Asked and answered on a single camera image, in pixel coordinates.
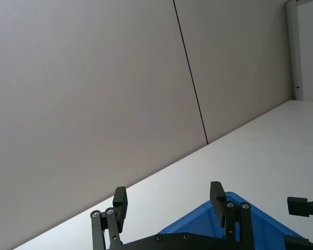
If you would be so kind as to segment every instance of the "blue plastic container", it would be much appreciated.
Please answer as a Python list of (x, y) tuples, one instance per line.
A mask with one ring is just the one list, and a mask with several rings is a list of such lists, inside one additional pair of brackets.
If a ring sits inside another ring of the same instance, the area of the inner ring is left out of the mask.
[[(228, 201), (233, 201), (235, 204), (247, 202), (232, 192), (226, 192), (226, 196)], [(254, 205), (251, 205), (251, 220), (256, 250), (285, 250), (284, 236), (286, 234), (301, 237)], [(238, 230), (239, 228), (237, 228), (237, 240), (239, 240)], [(210, 201), (205, 202), (194, 211), (163, 229), (160, 233), (185, 232), (216, 238), (224, 236), (224, 229), (220, 227)]]

